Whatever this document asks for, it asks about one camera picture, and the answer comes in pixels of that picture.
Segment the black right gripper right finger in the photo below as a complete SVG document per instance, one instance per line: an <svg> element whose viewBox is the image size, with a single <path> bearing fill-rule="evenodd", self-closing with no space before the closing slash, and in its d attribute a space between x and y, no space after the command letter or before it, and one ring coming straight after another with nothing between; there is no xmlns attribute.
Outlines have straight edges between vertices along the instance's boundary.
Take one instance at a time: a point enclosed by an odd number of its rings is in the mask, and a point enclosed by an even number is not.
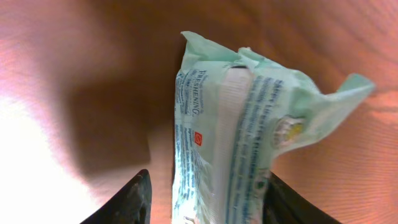
<svg viewBox="0 0 398 224"><path fill-rule="evenodd" d="M264 196L263 224L341 224L271 173Z"/></svg>

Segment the teal candy wrapper packet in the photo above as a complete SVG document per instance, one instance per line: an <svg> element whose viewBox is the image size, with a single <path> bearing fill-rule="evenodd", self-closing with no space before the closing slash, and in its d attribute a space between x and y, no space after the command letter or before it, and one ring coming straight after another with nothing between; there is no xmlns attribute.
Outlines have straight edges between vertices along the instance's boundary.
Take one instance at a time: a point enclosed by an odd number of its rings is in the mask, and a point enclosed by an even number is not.
<svg viewBox="0 0 398 224"><path fill-rule="evenodd" d="M185 31L175 79L173 223L260 223L273 160L330 135L373 91L351 74L334 93L248 47Z"/></svg>

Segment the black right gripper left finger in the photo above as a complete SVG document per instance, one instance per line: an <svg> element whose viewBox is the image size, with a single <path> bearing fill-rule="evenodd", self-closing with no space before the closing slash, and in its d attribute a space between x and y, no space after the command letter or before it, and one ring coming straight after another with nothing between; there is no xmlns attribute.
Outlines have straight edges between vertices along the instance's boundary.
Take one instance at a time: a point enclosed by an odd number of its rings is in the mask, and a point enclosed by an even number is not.
<svg viewBox="0 0 398 224"><path fill-rule="evenodd" d="M149 224L151 204L150 174L142 169L81 224Z"/></svg>

